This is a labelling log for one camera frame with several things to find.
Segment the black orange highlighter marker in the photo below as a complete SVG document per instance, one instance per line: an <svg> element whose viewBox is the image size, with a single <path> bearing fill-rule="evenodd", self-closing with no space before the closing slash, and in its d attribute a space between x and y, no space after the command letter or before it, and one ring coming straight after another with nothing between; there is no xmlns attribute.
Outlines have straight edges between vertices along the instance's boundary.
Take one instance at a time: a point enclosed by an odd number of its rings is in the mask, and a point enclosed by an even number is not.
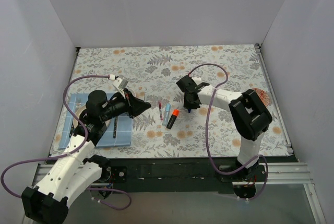
<svg viewBox="0 0 334 224"><path fill-rule="evenodd" d="M169 119L169 121L167 123L167 126L166 126L167 129L171 129L172 128L172 126L174 125L176 119L177 119L177 117L171 115L171 117L170 117L170 119Z"/></svg>

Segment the light blue highlighter marker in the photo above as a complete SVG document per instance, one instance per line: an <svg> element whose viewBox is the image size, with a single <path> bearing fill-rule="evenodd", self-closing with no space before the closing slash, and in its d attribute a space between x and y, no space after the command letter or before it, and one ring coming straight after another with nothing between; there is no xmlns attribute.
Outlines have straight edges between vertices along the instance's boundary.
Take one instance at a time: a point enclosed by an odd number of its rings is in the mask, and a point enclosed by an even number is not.
<svg viewBox="0 0 334 224"><path fill-rule="evenodd" d="M164 110L164 115L163 115L163 121L162 121L163 126L167 126L167 124L168 124L170 110L171 110L171 104L167 103L165 105L165 110Z"/></svg>

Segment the thin white pen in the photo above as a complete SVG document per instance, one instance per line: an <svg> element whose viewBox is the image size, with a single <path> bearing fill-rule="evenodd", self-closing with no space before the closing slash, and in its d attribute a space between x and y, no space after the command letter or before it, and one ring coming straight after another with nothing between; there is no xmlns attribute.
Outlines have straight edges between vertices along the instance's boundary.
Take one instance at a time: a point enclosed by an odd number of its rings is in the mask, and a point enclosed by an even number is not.
<svg viewBox="0 0 334 224"><path fill-rule="evenodd" d="M145 88L145 92L144 92L144 102L146 102L147 101L147 88Z"/></svg>

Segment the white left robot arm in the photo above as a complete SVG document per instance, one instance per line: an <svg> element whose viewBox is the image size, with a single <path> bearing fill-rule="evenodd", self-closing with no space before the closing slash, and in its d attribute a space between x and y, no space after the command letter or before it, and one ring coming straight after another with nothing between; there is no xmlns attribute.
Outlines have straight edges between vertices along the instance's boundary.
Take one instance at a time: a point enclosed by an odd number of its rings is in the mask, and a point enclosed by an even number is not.
<svg viewBox="0 0 334 224"><path fill-rule="evenodd" d="M87 158L107 130L107 121L119 115L131 119L151 108L125 89L107 98L102 90L88 94L86 108L80 114L68 146L47 175L33 188L26 187L21 195L25 215L39 223L63 223L75 199L91 183L106 182L111 169L103 157Z"/></svg>

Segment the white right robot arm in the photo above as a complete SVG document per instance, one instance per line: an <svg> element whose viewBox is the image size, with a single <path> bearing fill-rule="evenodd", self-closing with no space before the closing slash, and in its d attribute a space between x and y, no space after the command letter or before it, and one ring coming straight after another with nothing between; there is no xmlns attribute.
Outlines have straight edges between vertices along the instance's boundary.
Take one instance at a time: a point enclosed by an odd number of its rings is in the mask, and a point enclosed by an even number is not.
<svg viewBox="0 0 334 224"><path fill-rule="evenodd" d="M231 92L203 82L201 78L182 77L177 83L184 94L184 108L195 110L208 105L205 123L205 142L209 161L215 172L222 176L236 175L248 181L255 175L260 157L259 149L272 116L256 91ZM220 170L213 162L208 143L208 125L211 107L230 112L235 127L241 136L241 145L234 170Z"/></svg>

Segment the orange highlighter cap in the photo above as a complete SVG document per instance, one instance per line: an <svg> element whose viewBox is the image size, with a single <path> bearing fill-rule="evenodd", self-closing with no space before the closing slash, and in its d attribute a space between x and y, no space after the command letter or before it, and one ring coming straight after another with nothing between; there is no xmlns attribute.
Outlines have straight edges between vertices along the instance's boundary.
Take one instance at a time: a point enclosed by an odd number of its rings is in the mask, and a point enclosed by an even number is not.
<svg viewBox="0 0 334 224"><path fill-rule="evenodd" d="M173 114L172 114L172 115L175 116L175 117L178 117L178 115L179 115L179 110L175 109L175 110L173 111Z"/></svg>

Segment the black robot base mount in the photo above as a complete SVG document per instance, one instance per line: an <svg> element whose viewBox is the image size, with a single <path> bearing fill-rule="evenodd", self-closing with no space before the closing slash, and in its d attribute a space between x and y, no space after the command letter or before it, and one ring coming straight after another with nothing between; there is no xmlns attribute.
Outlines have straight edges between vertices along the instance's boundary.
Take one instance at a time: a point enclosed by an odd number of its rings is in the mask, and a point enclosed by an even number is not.
<svg viewBox="0 0 334 224"><path fill-rule="evenodd" d="M236 186L254 188L265 179L265 167L221 175L208 158L108 159L94 186L110 186L129 193L218 192L232 194Z"/></svg>

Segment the pink red pen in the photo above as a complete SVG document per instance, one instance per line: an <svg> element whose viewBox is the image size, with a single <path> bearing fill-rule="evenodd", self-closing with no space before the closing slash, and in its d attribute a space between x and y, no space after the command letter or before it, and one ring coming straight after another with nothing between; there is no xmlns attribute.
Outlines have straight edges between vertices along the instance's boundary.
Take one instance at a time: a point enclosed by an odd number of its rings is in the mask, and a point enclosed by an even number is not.
<svg viewBox="0 0 334 224"><path fill-rule="evenodd" d="M158 107L159 107L160 120L163 121L162 104L161 104L161 101L160 101L160 100L158 100Z"/></svg>

